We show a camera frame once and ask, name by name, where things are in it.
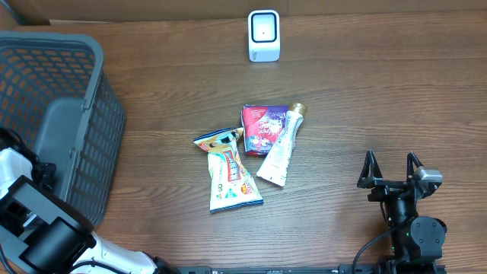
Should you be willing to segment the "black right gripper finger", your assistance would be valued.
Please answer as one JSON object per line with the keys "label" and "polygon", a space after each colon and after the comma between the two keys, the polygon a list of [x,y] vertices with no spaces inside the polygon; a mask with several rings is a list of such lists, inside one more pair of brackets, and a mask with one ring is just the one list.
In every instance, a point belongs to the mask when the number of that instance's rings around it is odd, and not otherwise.
{"label": "black right gripper finger", "polygon": [[371,189],[383,181],[383,175],[372,150],[368,150],[364,160],[361,175],[358,178],[357,187]]}
{"label": "black right gripper finger", "polygon": [[407,178],[412,178],[415,169],[422,166],[423,166],[422,162],[417,158],[417,156],[413,151],[407,154],[407,168],[406,168]]}

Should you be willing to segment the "white tube gold cap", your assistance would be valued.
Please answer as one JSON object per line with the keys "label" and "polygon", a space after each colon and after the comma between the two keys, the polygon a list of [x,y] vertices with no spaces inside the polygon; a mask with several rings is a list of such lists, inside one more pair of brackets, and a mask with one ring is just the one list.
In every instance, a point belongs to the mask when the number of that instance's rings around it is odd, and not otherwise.
{"label": "white tube gold cap", "polygon": [[304,121],[307,107],[292,103],[286,112],[285,128],[280,133],[267,154],[256,175],[283,187],[287,180],[288,166],[295,146],[297,132]]}

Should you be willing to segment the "red purple pad package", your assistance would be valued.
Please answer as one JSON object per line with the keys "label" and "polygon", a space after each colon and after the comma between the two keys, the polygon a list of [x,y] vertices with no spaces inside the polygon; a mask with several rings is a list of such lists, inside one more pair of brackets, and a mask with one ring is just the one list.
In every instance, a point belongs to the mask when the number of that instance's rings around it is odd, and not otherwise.
{"label": "red purple pad package", "polygon": [[247,155],[267,155],[285,128],[288,105],[245,105],[240,112]]}

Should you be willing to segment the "yellow snack bag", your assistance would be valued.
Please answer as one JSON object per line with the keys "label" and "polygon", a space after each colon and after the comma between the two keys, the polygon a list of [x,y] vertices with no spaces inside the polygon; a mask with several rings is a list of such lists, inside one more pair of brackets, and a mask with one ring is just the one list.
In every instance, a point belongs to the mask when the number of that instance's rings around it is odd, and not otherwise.
{"label": "yellow snack bag", "polygon": [[218,212],[242,206],[261,205],[263,197],[251,173],[244,167],[237,141],[244,128],[226,128],[193,139],[207,152],[211,178],[209,211]]}

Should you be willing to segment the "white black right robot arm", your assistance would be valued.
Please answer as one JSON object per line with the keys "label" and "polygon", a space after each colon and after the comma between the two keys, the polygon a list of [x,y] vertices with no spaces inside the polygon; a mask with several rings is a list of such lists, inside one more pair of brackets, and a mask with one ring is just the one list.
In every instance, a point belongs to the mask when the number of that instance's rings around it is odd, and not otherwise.
{"label": "white black right robot arm", "polygon": [[[372,150],[367,151],[357,187],[369,189],[370,202],[378,202],[388,230],[367,242],[355,255],[351,273],[441,274],[447,226],[439,218],[420,216],[417,204],[431,196],[443,183],[443,174],[426,168],[417,156],[407,154],[405,180],[385,180]],[[360,256],[378,241],[389,237],[390,256],[382,256],[373,266],[359,266]]]}

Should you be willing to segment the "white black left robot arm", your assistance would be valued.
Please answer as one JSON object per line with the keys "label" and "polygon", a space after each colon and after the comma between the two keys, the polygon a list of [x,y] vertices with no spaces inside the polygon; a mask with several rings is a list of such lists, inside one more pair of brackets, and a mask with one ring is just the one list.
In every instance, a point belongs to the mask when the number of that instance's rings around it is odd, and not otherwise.
{"label": "white black left robot arm", "polygon": [[1,130],[1,262],[28,273],[175,273],[157,256],[99,237],[80,212],[42,187],[40,162],[10,129]]}

